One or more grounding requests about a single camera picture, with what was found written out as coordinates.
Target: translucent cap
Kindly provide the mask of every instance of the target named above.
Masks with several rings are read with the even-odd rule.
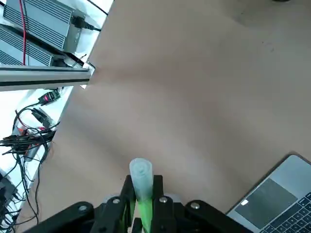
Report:
[[[151,198],[154,183],[151,162],[143,158],[133,159],[130,162],[130,174],[137,200]]]

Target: cable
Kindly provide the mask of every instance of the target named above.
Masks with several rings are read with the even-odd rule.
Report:
[[[22,126],[24,126],[24,127],[26,127],[26,128],[29,127],[28,125],[24,124],[24,123],[21,121],[21,119],[19,118],[19,116],[17,117],[17,119],[18,119],[18,121],[22,124]]]
[[[82,58],[84,58],[86,56],[86,54],[84,54],[82,57],[80,57],[78,60],[81,61]],[[78,61],[76,61],[75,63],[73,63],[73,65],[71,67],[75,67],[75,65],[78,63]]]
[[[91,0],[87,0],[89,3],[91,3],[93,6],[95,6],[97,9],[99,9],[101,12],[103,12],[105,15],[108,15],[106,11],[104,11],[102,8],[100,8],[98,5],[93,3]]]
[[[19,120],[21,122],[20,117],[19,117],[20,114],[23,111],[32,110],[29,107],[35,106],[35,105],[37,105],[39,103],[40,102],[28,105],[28,106],[22,108],[19,112],[16,111],[17,115],[16,115],[16,117],[14,119],[13,129],[16,126],[16,121],[17,120]],[[36,219],[36,223],[37,224],[39,223],[39,218],[38,218],[38,215],[39,215],[38,190],[39,190],[39,185],[40,185],[40,170],[41,170],[43,162],[45,161],[45,159],[47,158],[48,153],[49,153],[48,143],[52,141],[52,139],[53,139],[53,137],[55,135],[55,131],[53,131],[52,129],[55,128],[56,126],[58,126],[59,123],[60,122],[56,123],[53,126],[50,126],[49,128],[43,128],[43,129],[42,128],[32,128],[32,127],[29,127],[29,126],[23,124],[23,126],[25,126],[25,128],[26,128],[24,130],[24,132],[27,132],[28,130],[32,130],[34,132],[31,133],[31,134],[11,135],[11,136],[3,138],[3,140],[0,140],[0,146],[11,147],[11,149],[9,151],[7,151],[6,153],[12,153],[12,156],[16,160],[16,164],[14,165],[14,167],[4,177],[8,176],[10,174],[10,172],[12,172],[16,168],[16,166],[18,164],[20,172],[21,172],[21,181],[15,187],[13,193],[15,193],[15,191],[17,190],[17,187],[20,184],[23,185],[23,188],[25,190],[23,195],[20,196],[20,197],[18,197],[18,195],[14,195],[14,198],[16,200],[18,200],[17,202],[14,201],[14,200],[6,200],[6,202],[12,201],[14,204],[16,204],[16,203],[18,203],[20,201],[25,201],[26,200],[27,203],[29,204],[32,212],[34,213],[34,216],[31,217],[30,219],[28,219],[26,221],[23,221],[23,222],[16,223],[17,216],[18,216],[18,213],[19,213],[20,210],[14,211],[12,209],[12,211],[9,211],[8,209],[5,208],[4,209],[5,210],[5,212],[4,212],[4,222],[8,225],[8,227],[5,228],[5,227],[0,226],[0,230],[4,229],[4,230],[7,230],[8,232],[15,231],[14,226],[24,224],[26,222],[29,222],[29,221],[33,220],[33,219]],[[40,146],[44,147],[44,154],[43,154],[41,160],[30,158],[30,159],[39,161],[39,166],[38,166],[38,171],[37,171],[37,175],[38,175],[38,181],[37,182],[38,183],[37,183],[37,186],[36,186],[36,189],[35,189],[35,207],[34,207],[30,203],[29,188],[28,188],[28,186],[30,185],[31,182],[33,182],[33,180],[31,180],[29,175],[27,174],[27,169],[26,169],[26,166],[25,166],[26,161],[24,160],[22,162],[21,157],[28,158],[27,156],[25,156],[25,152],[27,152],[27,151],[29,151],[29,150],[31,150],[33,148],[40,147]]]
[[[23,11],[23,4],[21,2],[22,0],[19,0],[19,8],[20,8],[20,14],[21,14],[21,21],[23,23],[23,66],[26,65],[26,24],[25,24],[25,16]]]
[[[87,23],[84,18],[77,16],[73,17],[71,20],[71,23],[76,27],[76,28],[86,28],[89,30],[95,30],[95,31],[101,31],[101,29],[94,27],[93,25]]]
[[[27,108],[29,108],[29,107],[32,107],[32,106],[36,106],[36,105],[38,105],[38,104],[40,104],[39,102],[38,103],[33,103],[33,104],[30,104],[30,105],[27,105],[26,107],[23,107],[19,112],[18,112],[18,114],[16,114],[16,116],[15,116],[15,118],[14,118],[14,121],[13,121],[13,129],[12,130],[14,130],[14,127],[15,127],[15,124],[16,124],[16,121],[17,121],[17,118],[19,117],[19,115],[23,112],[23,111],[25,111]]]

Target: beige tabletop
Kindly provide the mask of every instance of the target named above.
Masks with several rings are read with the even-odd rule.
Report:
[[[223,212],[289,151],[311,160],[310,21],[310,0],[116,0],[42,168],[40,219],[118,193],[136,157]]]

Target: red wire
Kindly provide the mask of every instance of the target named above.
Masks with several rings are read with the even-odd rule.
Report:
[[[23,11],[23,4],[21,1],[22,0],[19,0],[21,21],[23,23],[23,30],[24,30],[23,65],[26,65],[26,24],[25,24],[25,17],[24,17],[24,11]]]

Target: laptop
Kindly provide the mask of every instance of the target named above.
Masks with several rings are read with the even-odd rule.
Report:
[[[287,155],[227,216],[254,233],[311,233],[311,164]]]

